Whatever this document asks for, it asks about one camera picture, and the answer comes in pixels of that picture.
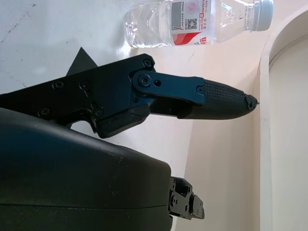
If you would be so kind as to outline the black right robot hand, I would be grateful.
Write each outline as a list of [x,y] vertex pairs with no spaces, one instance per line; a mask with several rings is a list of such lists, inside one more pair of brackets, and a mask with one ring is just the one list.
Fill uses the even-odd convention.
[[148,115],[242,117],[257,99],[201,77],[158,73],[147,54],[97,66],[80,49],[67,75],[0,96],[3,231],[168,231],[204,219],[170,166],[106,141]]

